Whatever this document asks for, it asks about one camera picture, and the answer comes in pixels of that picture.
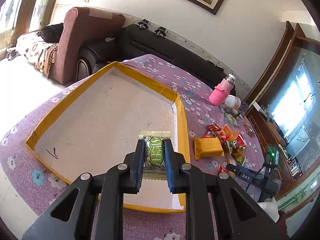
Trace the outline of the white gloved right hand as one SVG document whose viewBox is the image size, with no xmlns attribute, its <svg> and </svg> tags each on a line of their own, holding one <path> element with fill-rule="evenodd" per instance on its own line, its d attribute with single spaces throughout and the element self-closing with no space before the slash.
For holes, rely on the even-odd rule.
<svg viewBox="0 0 320 240">
<path fill-rule="evenodd" d="M 279 211 L 274 197 L 266 199 L 264 202 L 258 202 L 258 205 L 270 216 L 276 223 L 279 220 Z"/>
</svg>

